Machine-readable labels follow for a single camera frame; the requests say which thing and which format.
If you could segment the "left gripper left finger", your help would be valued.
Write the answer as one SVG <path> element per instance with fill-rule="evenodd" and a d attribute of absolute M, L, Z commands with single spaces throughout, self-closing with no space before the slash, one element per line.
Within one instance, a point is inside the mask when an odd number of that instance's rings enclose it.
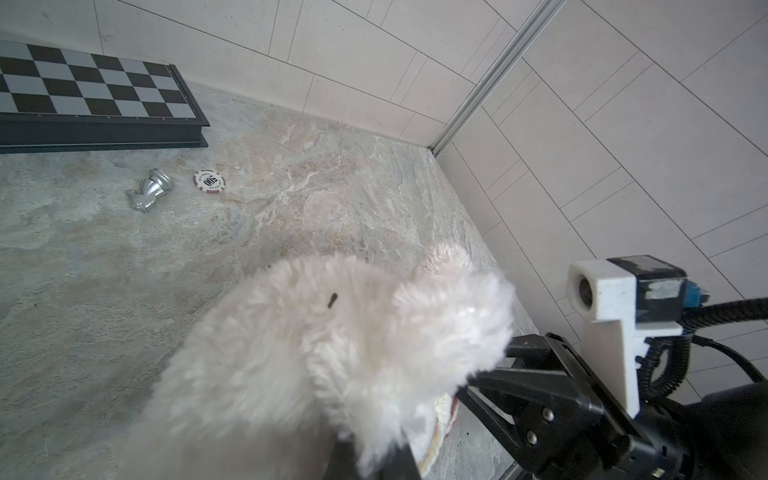
<path fill-rule="evenodd" d="M 335 444 L 322 480 L 361 480 L 354 445 L 345 440 Z"/>

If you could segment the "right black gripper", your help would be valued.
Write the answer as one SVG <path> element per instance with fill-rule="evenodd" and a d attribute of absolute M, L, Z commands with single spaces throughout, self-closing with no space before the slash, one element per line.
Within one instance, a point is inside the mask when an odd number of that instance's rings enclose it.
<path fill-rule="evenodd" d="M 755 367 L 746 385 L 690 405 L 653 400 L 632 418 L 562 338 L 517 337 L 509 355 L 511 368 L 479 373 L 458 399 L 539 479 L 767 476 L 767 381 Z"/>

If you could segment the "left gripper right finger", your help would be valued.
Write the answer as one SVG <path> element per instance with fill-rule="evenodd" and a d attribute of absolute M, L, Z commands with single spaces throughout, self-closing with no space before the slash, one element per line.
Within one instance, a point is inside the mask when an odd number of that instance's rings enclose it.
<path fill-rule="evenodd" d="M 409 444 L 397 445 L 374 473 L 376 480 L 421 480 Z"/>

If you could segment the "white teddy bear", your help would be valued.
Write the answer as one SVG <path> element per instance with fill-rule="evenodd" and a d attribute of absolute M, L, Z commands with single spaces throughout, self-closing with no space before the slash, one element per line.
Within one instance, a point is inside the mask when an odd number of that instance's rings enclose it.
<path fill-rule="evenodd" d="M 369 474 L 434 404 L 494 368 L 515 290 L 460 246 L 401 279 L 358 257 L 283 259 L 242 281 L 170 358 L 120 479 L 319 479 L 340 440 Z"/>

